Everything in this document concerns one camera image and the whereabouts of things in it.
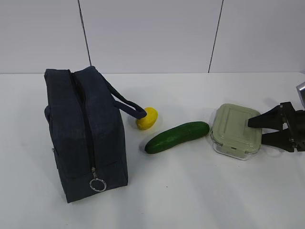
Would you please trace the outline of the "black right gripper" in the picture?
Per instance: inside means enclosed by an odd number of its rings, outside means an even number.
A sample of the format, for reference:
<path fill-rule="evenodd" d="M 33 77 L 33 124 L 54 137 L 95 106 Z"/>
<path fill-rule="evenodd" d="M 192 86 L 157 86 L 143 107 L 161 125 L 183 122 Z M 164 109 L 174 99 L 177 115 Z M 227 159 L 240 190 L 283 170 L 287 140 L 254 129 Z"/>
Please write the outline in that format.
<path fill-rule="evenodd" d="M 288 128 L 283 130 L 283 123 Z M 305 111 L 295 110 L 291 102 L 280 103 L 270 111 L 250 118 L 247 123 L 251 128 L 280 130 L 262 135 L 262 145 L 273 146 L 287 152 L 305 151 Z"/>

